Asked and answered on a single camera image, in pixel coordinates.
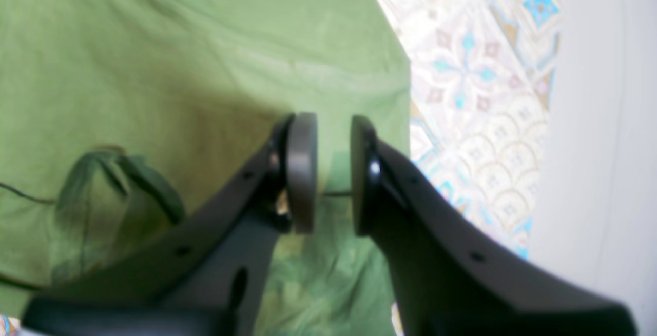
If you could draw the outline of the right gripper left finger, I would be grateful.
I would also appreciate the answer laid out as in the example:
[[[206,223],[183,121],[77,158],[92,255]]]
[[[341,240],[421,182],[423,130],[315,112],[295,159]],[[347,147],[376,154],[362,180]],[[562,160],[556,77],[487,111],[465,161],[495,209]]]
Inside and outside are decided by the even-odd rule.
[[[22,335],[250,335],[281,235],[314,231],[317,116],[284,117],[190,219],[108,268],[35,295]]]

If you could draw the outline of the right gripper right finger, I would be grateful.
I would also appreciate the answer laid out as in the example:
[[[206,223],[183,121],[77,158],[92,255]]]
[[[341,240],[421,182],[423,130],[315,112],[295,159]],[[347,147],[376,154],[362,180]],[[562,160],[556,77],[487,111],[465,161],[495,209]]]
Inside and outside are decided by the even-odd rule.
[[[406,335],[636,335],[619,301],[519,258],[468,222],[425,175],[353,116],[355,233],[388,264]]]

